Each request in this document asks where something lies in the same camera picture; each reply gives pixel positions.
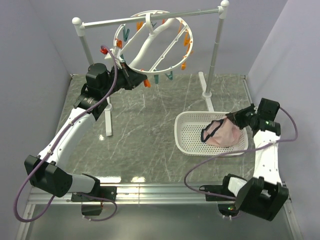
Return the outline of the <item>orange front clothes peg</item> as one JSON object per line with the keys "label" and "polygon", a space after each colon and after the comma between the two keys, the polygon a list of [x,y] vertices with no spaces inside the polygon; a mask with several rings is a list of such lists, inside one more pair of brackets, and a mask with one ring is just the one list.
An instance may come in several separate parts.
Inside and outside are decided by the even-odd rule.
{"label": "orange front clothes peg", "polygon": [[150,83],[150,81],[149,81],[148,79],[145,79],[145,80],[143,81],[143,84],[144,84],[144,86],[145,86],[146,88],[150,88],[150,87],[151,87],[151,83]]}

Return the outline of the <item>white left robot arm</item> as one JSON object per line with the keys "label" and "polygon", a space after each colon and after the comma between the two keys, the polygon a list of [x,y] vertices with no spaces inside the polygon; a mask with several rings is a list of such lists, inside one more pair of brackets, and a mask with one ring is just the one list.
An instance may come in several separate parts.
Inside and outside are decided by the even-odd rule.
{"label": "white left robot arm", "polygon": [[55,197],[83,193],[89,201],[101,195],[100,180],[87,174],[71,174],[65,168],[81,138],[108,106],[107,97],[124,89],[133,90],[148,77],[131,69],[125,62],[108,70],[103,63],[88,67],[86,82],[73,109],[54,139],[37,156],[24,161],[29,182]]}

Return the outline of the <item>pink underwear navy trim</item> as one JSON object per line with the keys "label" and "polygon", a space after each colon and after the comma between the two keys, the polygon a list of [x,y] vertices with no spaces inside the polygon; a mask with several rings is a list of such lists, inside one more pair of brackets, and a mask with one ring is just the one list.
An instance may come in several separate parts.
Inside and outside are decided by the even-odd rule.
{"label": "pink underwear navy trim", "polygon": [[232,147],[236,145],[242,131],[227,117],[212,120],[209,125],[201,130],[200,140],[210,146]]}

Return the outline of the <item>white perforated plastic basket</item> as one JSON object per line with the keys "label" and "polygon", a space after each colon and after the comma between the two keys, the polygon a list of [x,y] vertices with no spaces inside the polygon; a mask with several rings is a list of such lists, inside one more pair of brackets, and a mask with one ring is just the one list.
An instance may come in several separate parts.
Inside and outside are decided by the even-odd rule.
{"label": "white perforated plastic basket", "polygon": [[174,123],[174,138],[177,148],[187,156],[212,157],[222,153],[234,153],[239,150],[247,150],[249,140],[247,130],[241,130],[239,141],[230,147],[208,145],[201,141],[202,130],[213,120],[223,118],[227,113],[219,111],[184,111],[180,113]]}

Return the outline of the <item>white round clip hanger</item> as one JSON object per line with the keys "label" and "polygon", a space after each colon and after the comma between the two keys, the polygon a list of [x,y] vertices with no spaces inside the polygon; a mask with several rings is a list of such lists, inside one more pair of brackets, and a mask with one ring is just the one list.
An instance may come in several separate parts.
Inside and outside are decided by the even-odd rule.
{"label": "white round clip hanger", "polygon": [[[129,33],[127,42],[123,40],[123,28],[129,28],[129,23],[121,23],[113,37],[113,48],[116,39],[122,41],[121,57],[128,66],[138,73],[160,75],[181,69],[181,65],[187,62],[186,53],[193,51],[194,36],[187,22],[181,17],[161,17],[152,20],[157,15],[167,14],[164,10],[147,10],[134,14],[132,17],[141,17],[137,22],[144,22],[142,28]],[[180,21],[182,29],[178,33]],[[157,23],[154,28],[151,22]],[[186,31],[189,32],[190,44],[184,46]]]}

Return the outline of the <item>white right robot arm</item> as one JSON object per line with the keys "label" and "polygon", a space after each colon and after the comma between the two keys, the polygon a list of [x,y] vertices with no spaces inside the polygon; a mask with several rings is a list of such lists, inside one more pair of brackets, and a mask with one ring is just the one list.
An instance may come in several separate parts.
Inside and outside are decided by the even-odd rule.
{"label": "white right robot arm", "polygon": [[203,185],[207,201],[235,199],[234,209],[272,221],[289,196],[282,185],[278,168],[278,148],[281,125],[275,122],[280,109],[277,101],[262,98],[258,107],[251,104],[226,114],[225,121],[240,130],[250,127],[256,149],[254,173],[251,179],[228,174],[221,185]]}

